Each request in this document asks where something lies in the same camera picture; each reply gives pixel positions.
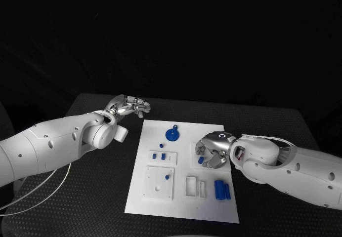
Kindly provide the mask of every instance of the black table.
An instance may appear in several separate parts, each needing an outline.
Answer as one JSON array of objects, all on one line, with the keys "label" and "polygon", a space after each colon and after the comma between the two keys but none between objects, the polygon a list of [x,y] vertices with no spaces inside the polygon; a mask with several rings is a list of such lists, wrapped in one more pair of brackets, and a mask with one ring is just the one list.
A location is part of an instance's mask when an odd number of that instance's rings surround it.
[{"label": "black table", "polygon": [[[79,115],[105,107],[114,96],[80,94],[67,111]],[[300,113],[293,109],[144,98],[151,104],[145,119],[222,124],[225,131],[275,136],[297,146],[319,149]],[[4,237],[18,236],[342,236],[342,211],[313,206],[251,182],[233,169],[232,181],[239,224],[124,214],[142,120],[129,115],[119,122],[128,129],[124,143],[112,141],[72,163],[60,190],[34,209],[3,219]],[[66,172],[18,202],[7,213],[36,204],[54,190]],[[18,198],[47,174],[28,177]]]}]

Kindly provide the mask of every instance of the blue disc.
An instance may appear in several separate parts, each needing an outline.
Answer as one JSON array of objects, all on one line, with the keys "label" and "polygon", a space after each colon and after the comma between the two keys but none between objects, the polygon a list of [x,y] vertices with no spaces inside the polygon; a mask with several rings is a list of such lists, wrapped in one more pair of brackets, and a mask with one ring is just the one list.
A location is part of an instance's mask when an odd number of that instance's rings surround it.
[{"label": "blue disc", "polygon": [[166,139],[171,142],[179,139],[179,132],[176,129],[177,129],[177,126],[173,125],[173,128],[166,131]]}]

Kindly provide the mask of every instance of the robotic hand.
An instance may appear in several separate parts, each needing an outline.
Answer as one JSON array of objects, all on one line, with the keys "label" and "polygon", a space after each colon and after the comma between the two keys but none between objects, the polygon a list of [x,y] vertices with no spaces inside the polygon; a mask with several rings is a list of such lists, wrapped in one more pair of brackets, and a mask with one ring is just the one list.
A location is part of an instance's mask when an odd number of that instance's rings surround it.
[{"label": "robotic hand", "polygon": [[[282,141],[278,147],[268,139]],[[272,137],[229,133],[209,133],[196,144],[196,154],[205,149],[213,154],[202,165],[220,168],[231,159],[243,176],[258,184],[269,184],[278,191],[303,201],[342,210],[342,159],[330,154],[295,147]]]},{"label": "robotic hand", "polygon": [[112,139],[122,142],[128,131],[117,122],[129,113],[141,118],[150,109],[145,101],[119,95],[104,110],[41,122],[0,141],[0,187],[63,167]]}]

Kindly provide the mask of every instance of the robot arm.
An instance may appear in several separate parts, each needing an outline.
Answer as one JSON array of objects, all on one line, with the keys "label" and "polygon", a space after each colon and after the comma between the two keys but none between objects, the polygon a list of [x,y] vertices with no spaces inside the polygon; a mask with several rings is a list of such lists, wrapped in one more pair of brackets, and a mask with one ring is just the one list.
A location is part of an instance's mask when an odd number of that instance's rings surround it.
[{"label": "robot arm", "polygon": [[0,187],[63,167],[112,139],[122,142],[127,129],[117,122],[129,113],[141,118],[142,111],[150,111],[150,104],[119,95],[104,110],[41,122],[0,141]]},{"label": "robot arm", "polygon": [[209,133],[197,142],[213,154],[202,165],[219,168],[226,157],[243,176],[255,183],[269,184],[278,191],[317,206],[342,210],[342,159],[323,152],[290,145],[280,148],[269,140],[226,132]]}]

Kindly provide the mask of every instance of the white cable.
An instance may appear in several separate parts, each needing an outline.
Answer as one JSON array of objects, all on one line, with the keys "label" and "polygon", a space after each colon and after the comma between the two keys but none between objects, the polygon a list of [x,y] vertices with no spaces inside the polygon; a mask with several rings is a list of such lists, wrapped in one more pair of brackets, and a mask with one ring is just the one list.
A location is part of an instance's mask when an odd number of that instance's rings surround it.
[{"label": "white cable", "polygon": [[281,138],[277,138],[277,137],[254,136],[254,135],[246,135],[246,134],[242,134],[242,136],[259,137],[259,138],[277,140],[277,141],[281,141],[281,142],[287,143],[291,147],[295,146],[291,142],[288,142],[287,140],[284,140],[284,139],[281,139]]},{"label": "white cable", "polygon": [[11,206],[14,203],[17,203],[20,200],[23,200],[37,189],[39,187],[46,183],[46,181],[49,180],[49,178],[52,177],[52,175],[54,174],[56,169],[53,170],[52,174],[49,175],[49,177],[46,178],[46,180],[40,183],[40,185],[24,195],[21,196],[15,201],[13,201],[10,204],[7,204],[5,206],[0,207],[0,210],[3,210],[4,208],[7,208],[8,206]]},{"label": "white cable", "polygon": [[3,214],[3,215],[0,215],[0,216],[11,216],[11,215],[15,215],[15,214],[18,214],[18,213],[21,213],[21,212],[30,210],[31,208],[34,208],[37,205],[40,205],[40,204],[50,198],[50,196],[54,194],[54,192],[56,192],[57,189],[60,188],[60,186],[62,186],[62,184],[63,184],[63,182],[65,182],[65,179],[66,179],[66,177],[67,177],[67,174],[69,174],[69,168],[67,168],[67,172],[66,172],[66,174],[65,174],[65,177],[63,177],[63,179],[62,179],[62,182],[60,182],[57,188],[54,189],[53,193],[52,193],[34,206],[31,206],[31,207],[27,208],[26,210],[18,211],[18,212],[14,212],[14,213],[11,213],[11,214]]}]

